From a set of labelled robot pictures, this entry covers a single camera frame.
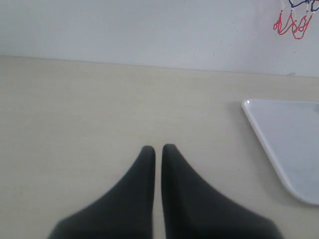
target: blue string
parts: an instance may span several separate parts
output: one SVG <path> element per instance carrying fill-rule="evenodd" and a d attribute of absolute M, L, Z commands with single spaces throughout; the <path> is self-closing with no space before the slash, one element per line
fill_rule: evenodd
<path fill-rule="evenodd" d="M 319 6 L 317 8 L 314 8 L 316 0 L 304 0 L 304 1 L 301 1 L 300 3 L 298 3 L 298 4 L 294 4 L 292 2 L 292 0 L 289 0 L 289 3 L 290 3 L 292 8 L 295 8 L 295 7 L 298 7 L 298 6 L 300 6 L 301 4 L 304 4 L 304 3 L 310 4 L 311 1 L 312 1 L 312 3 L 311 3 L 311 11 L 319 10 Z"/>

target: beige floor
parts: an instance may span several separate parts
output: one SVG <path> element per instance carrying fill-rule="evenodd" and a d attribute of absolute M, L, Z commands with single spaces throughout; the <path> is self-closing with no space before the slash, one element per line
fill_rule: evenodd
<path fill-rule="evenodd" d="M 319 101 L 319 79 L 0 58 L 0 238 L 46 238 L 145 144 L 157 151 L 154 232 L 164 238 L 160 154 L 175 143 L 287 239 L 317 239 L 319 207 L 281 185 L 241 109 L 247 98 Z"/>

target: wall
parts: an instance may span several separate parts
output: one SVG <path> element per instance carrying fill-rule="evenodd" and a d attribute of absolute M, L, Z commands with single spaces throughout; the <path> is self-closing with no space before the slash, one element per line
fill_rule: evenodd
<path fill-rule="evenodd" d="M 278 36 L 279 0 L 2 0 L 1 55 L 318 76 L 315 16 Z"/>

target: white tray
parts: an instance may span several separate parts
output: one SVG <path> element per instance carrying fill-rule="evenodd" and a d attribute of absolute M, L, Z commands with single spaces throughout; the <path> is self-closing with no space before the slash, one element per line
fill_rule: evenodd
<path fill-rule="evenodd" d="M 319 103 L 251 99 L 242 106 L 285 188 L 319 205 Z"/>

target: red string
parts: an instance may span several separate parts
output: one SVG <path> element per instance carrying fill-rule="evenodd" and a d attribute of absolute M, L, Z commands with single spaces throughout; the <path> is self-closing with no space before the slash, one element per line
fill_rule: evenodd
<path fill-rule="evenodd" d="M 279 35 L 284 35 L 286 34 L 290 29 L 292 30 L 293 36 L 295 39 L 302 39 L 306 33 L 306 30 L 309 26 L 309 23 L 311 19 L 313 18 L 313 15 L 311 14 L 309 19 L 307 19 L 308 12 L 306 12 L 306 15 L 300 20 L 299 24 L 297 24 L 297 20 L 294 20 L 293 13 L 294 11 L 291 10 L 289 18 L 283 26 L 283 10 L 281 10 L 279 14 L 279 19 L 278 21 L 274 24 L 274 30 L 277 30 Z"/>

